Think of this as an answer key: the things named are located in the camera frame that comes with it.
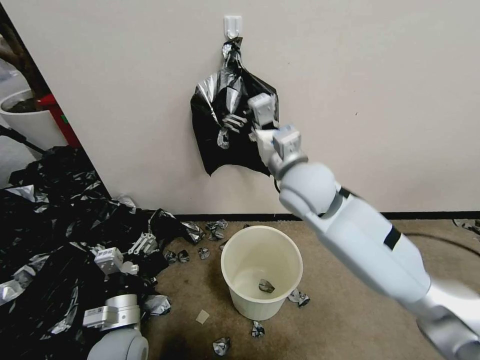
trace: adhesive hook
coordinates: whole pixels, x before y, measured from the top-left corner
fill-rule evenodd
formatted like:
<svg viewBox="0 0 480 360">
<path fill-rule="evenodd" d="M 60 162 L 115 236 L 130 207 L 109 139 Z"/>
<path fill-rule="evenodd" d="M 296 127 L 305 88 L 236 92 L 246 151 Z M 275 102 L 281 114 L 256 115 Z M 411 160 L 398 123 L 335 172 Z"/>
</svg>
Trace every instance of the adhesive hook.
<svg viewBox="0 0 480 360">
<path fill-rule="evenodd" d="M 225 36 L 230 40 L 240 36 L 242 32 L 242 17 L 238 15 L 226 15 L 223 18 Z"/>
</svg>

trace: white plastic part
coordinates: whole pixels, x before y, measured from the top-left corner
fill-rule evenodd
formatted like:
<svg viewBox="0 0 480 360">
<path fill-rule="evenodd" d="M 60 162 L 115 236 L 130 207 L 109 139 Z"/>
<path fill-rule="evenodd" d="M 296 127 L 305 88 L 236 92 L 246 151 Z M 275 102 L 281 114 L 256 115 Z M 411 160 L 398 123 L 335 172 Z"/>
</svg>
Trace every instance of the white plastic part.
<svg viewBox="0 0 480 360">
<path fill-rule="evenodd" d="M 233 305 L 244 317 L 258 321 L 280 310 L 303 273 L 302 256 L 295 243 L 268 226 L 250 226 L 233 235 L 223 248 L 220 264 Z M 261 291 L 261 279 L 275 290 Z"/>
<path fill-rule="evenodd" d="M 225 15 L 223 18 L 225 36 L 234 39 L 242 33 L 242 17 L 238 15 Z"/>
</svg>

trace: pile of black plastic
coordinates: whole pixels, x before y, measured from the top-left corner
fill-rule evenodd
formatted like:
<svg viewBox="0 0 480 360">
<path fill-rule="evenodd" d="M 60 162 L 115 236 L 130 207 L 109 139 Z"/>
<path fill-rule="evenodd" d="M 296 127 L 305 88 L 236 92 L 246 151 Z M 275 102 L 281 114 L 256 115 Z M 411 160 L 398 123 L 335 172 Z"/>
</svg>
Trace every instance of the pile of black plastic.
<svg viewBox="0 0 480 360">
<path fill-rule="evenodd" d="M 147 231 L 152 212 L 111 199 L 85 152 L 68 146 L 47 151 L 9 182 L 0 190 L 0 284 L 16 274 L 27 286 L 0 305 L 2 352 L 15 359 L 86 359 L 101 335 L 82 327 L 84 312 L 108 296 L 92 249 L 126 252 Z M 140 297 L 155 293 L 154 276 L 168 266 L 167 243 L 191 240 L 162 213 L 151 219 L 158 251 L 135 259 Z M 38 256 L 41 265 L 32 260 Z"/>
</svg>

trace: hanging trash bag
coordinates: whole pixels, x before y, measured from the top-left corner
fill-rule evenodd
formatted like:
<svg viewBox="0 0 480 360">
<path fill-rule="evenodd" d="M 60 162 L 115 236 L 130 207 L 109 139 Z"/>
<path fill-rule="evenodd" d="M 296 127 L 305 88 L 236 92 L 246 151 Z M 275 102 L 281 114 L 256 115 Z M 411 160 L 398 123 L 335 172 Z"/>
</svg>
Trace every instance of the hanging trash bag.
<svg viewBox="0 0 480 360">
<path fill-rule="evenodd" d="M 273 96 L 273 121 L 261 128 L 276 129 L 279 127 L 277 91 L 244 68 L 241 44 L 241 37 L 225 42 L 223 67 L 196 86 L 190 101 L 193 131 L 203 167 L 209 175 L 222 165 L 230 164 L 269 176 L 257 143 L 250 140 L 254 116 L 247 101 L 262 93 Z"/>
</svg>

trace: floor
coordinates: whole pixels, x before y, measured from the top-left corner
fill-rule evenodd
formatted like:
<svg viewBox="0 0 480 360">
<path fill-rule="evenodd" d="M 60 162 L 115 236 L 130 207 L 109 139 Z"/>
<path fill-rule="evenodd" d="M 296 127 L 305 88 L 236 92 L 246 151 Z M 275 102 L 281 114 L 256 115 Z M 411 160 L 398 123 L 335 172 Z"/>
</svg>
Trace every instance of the floor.
<svg viewBox="0 0 480 360">
<path fill-rule="evenodd" d="M 244 222 L 231 222 L 230 238 Z M 219 242 L 202 240 L 211 255 L 200 260 L 197 247 L 176 240 L 169 247 L 186 249 L 190 262 L 175 263 L 158 275 L 157 290 L 172 301 L 171 312 L 150 319 L 142 332 L 147 337 L 149 359 L 215 359 L 212 342 L 229 336 L 230 359 L 441 359 L 419 333 L 415 319 L 394 301 L 384 298 L 356 279 L 299 221 L 250 222 L 268 225 L 290 236 L 303 258 L 299 285 L 311 298 L 298 308 L 288 300 L 279 313 L 262 321 L 265 336 L 251 336 L 252 321 L 233 307 L 220 270 Z M 441 236 L 480 251 L 470 231 L 449 220 L 394 221 L 403 233 Z M 411 237 L 434 277 L 457 279 L 480 292 L 480 259 L 461 248 L 433 239 Z M 201 325 L 200 310 L 210 314 Z"/>
</svg>

